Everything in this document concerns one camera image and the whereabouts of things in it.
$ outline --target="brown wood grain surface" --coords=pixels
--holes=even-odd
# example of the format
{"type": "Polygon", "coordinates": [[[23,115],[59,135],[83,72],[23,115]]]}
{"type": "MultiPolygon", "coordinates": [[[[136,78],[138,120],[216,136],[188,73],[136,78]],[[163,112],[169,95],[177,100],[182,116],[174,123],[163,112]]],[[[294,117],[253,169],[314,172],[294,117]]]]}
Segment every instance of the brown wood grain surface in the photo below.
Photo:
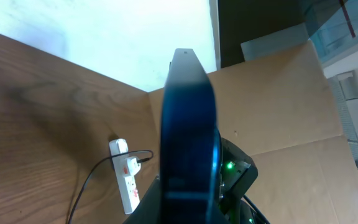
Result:
{"type": "MultiPolygon", "coordinates": [[[[130,151],[157,152],[146,92],[0,35],[0,223],[65,223],[90,169],[118,136],[130,151]]],[[[158,154],[137,174],[140,195],[157,172],[158,154]]],[[[73,223],[125,218],[106,162],[73,223]]]]}

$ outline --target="power strip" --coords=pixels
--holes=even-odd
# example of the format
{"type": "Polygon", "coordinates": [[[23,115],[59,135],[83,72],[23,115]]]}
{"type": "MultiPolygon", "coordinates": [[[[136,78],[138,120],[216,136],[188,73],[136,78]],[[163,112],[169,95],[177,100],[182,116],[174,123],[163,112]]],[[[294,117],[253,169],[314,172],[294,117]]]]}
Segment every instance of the power strip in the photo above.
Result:
{"type": "MultiPolygon", "coordinates": [[[[113,140],[109,143],[109,146],[112,156],[128,151],[128,145],[125,139],[113,140]]],[[[125,161],[128,157],[128,154],[126,154],[112,158],[125,214],[134,212],[140,202],[135,177],[133,175],[128,175],[129,170],[127,166],[125,166],[125,161]]]]}

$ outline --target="black device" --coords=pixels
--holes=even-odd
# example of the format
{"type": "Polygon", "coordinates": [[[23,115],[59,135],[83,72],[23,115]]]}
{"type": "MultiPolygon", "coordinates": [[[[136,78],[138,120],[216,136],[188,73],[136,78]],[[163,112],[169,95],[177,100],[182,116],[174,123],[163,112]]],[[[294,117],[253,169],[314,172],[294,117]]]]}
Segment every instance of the black device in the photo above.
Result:
{"type": "Polygon", "coordinates": [[[269,224],[245,196],[257,176],[253,160],[220,136],[213,87],[194,51],[176,49],[162,106],[160,177],[125,223],[269,224]]]}

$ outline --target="extension cord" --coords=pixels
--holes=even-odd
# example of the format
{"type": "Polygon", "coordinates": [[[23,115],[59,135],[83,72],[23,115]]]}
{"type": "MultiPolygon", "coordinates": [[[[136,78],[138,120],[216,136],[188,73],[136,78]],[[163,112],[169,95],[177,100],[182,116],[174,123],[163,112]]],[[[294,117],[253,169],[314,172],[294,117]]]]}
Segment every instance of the extension cord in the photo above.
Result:
{"type": "MultiPolygon", "coordinates": [[[[125,139],[113,140],[109,143],[109,146],[112,156],[128,151],[125,139]]],[[[134,212],[140,202],[134,177],[140,170],[140,164],[128,158],[129,156],[127,154],[112,158],[125,214],[134,212]]]]}

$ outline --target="black wire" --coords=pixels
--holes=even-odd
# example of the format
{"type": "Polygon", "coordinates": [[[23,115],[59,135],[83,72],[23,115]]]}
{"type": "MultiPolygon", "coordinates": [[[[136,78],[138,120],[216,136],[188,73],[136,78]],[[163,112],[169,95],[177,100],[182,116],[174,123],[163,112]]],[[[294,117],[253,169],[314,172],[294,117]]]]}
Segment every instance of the black wire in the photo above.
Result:
{"type": "Polygon", "coordinates": [[[242,196],[247,202],[248,204],[255,210],[255,212],[259,215],[259,218],[262,219],[263,222],[265,222],[266,224],[270,224],[269,221],[267,221],[266,217],[264,216],[264,214],[262,214],[262,212],[259,211],[259,209],[254,205],[254,203],[251,202],[251,200],[249,200],[249,198],[247,196],[242,196]]]}
{"type": "Polygon", "coordinates": [[[113,156],[109,156],[109,157],[106,157],[106,158],[100,160],[100,161],[91,169],[91,172],[89,173],[89,175],[88,175],[88,177],[86,178],[84,184],[82,185],[82,188],[81,188],[80,192],[78,193],[78,196],[77,196],[77,199],[75,200],[75,203],[74,203],[74,205],[73,205],[73,208],[71,209],[70,216],[69,216],[69,218],[68,218],[67,223],[68,223],[68,224],[71,224],[71,220],[73,219],[75,208],[76,208],[77,205],[78,205],[78,201],[80,201],[80,197],[81,197],[81,195],[82,195],[82,193],[83,193],[83,191],[84,191],[84,189],[85,189],[85,187],[86,187],[86,184],[88,183],[88,181],[89,181],[89,179],[90,179],[90,177],[91,177],[93,171],[94,171],[102,162],[104,162],[104,161],[106,161],[106,160],[109,160],[109,159],[112,159],[112,158],[117,157],[117,156],[123,156],[123,155],[126,155],[126,154],[139,153],[139,152],[149,152],[149,153],[151,153],[151,156],[148,157],[148,158],[143,159],[142,162],[149,161],[150,159],[152,159],[152,158],[154,157],[154,153],[153,153],[153,151],[151,151],[151,150],[138,150],[138,151],[132,151],[132,152],[124,152],[124,153],[117,154],[117,155],[113,155],[113,156]]]}

